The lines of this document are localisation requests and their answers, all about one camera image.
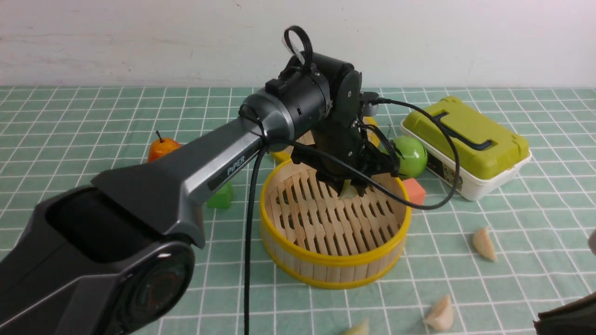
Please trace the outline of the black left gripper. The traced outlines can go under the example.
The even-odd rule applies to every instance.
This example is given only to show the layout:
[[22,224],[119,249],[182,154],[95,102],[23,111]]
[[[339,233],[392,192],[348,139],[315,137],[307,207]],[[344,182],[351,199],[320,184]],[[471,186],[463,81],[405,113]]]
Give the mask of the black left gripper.
[[[369,142],[365,132],[353,122],[350,121],[345,127],[336,121],[324,119],[310,132],[314,140],[311,148],[336,157],[368,177],[385,173],[398,177],[395,165],[389,162],[389,156]],[[315,169],[317,181],[323,182],[337,194],[343,190],[345,180],[351,180],[350,184],[359,197],[366,194],[370,184],[345,166],[298,147],[294,147],[291,160],[295,164],[303,163]]]

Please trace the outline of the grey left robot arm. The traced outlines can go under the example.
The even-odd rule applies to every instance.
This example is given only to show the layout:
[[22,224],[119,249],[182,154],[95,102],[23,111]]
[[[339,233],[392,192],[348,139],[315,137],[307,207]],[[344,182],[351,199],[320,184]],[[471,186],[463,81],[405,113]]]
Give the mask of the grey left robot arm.
[[255,157],[295,147],[296,162],[340,190],[390,173],[389,157],[357,123],[374,113],[350,63],[290,59],[245,98],[238,117],[149,163],[105,170],[40,202],[1,261],[3,335],[129,335],[168,313],[203,248],[203,204]]

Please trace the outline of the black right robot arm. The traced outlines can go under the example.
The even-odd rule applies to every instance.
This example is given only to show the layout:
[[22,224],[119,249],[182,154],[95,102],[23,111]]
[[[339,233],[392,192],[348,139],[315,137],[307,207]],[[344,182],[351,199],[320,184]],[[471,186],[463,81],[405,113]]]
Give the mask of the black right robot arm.
[[596,333],[596,293],[541,312],[534,321],[538,335],[594,335]]

